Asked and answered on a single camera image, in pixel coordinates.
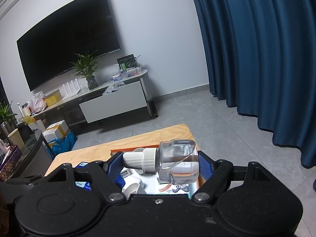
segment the white router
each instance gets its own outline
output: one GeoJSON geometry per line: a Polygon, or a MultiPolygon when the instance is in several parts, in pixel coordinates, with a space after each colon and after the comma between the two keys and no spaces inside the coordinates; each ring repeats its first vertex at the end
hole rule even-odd
{"type": "Polygon", "coordinates": [[[71,85],[69,84],[69,82],[66,83],[66,85],[69,88],[70,92],[67,91],[67,88],[66,88],[65,84],[63,84],[63,87],[64,87],[65,92],[66,92],[66,95],[63,97],[63,100],[66,100],[66,99],[68,99],[68,98],[70,98],[70,97],[72,97],[72,96],[74,96],[74,95],[76,95],[76,94],[78,94],[80,92],[80,85],[78,83],[78,79],[75,78],[75,82],[76,82],[76,84],[78,86],[78,89],[76,88],[74,82],[71,80],[71,85],[72,85],[74,90],[71,89],[71,85]]]}

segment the transparent bottle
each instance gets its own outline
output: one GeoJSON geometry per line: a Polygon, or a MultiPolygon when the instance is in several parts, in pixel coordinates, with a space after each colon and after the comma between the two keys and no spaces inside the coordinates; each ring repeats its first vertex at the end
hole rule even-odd
{"type": "Polygon", "coordinates": [[[126,152],[123,164],[140,169],[145,174],[156,174],[162,181],[174,185],[194,183],[199,174],[198,154],[192,140],[163,141],[158,148],[145,148],[143,152],[126,152]]]}

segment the beige cup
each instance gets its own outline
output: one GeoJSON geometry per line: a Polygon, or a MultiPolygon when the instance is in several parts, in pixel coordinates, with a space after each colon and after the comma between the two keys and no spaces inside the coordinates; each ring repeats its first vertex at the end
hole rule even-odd
{"type": "Polygon", "coordinates": [[[11,140],[11,142],[13,144],[16,144],[19,149],[21,149],[23,146],[24,146],[24,142],[21,138],[21,135],[19,133],[19,130],[18,129],[14,129],[8,136],[11,140]]]}

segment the white drawer front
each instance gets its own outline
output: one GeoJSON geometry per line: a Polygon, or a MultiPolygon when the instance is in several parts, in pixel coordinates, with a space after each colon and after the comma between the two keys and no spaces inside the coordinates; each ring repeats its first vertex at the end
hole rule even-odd
{"type": "Polygon", "coordinates": [[[146,99],[139,81],[119,87],[116,92],[80,104],[88,123],[146,106],[146,99]]]}

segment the white wall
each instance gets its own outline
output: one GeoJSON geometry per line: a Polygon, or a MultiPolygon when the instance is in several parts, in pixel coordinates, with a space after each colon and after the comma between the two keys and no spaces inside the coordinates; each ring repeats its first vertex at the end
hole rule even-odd
{"type": "MultiPolygon", "coordinates": [[[[71,1],[20,0],[1,19],[0,76],[15,113],[19,113],[16,103],[27,102],[34,92],[48,94],[60,88],[64,93],[62,84],[74,79],[68,72],[30,92],[16,45],[31,27],[71,1]]],[[[208,83],[193,0],[110,0],[110,4],[122,50],[99,59],[95,72],[99,84],[116,70],[117,58],[131,53],[141,54],[138,62],[148,69],[155,96],[208,83]]]]}

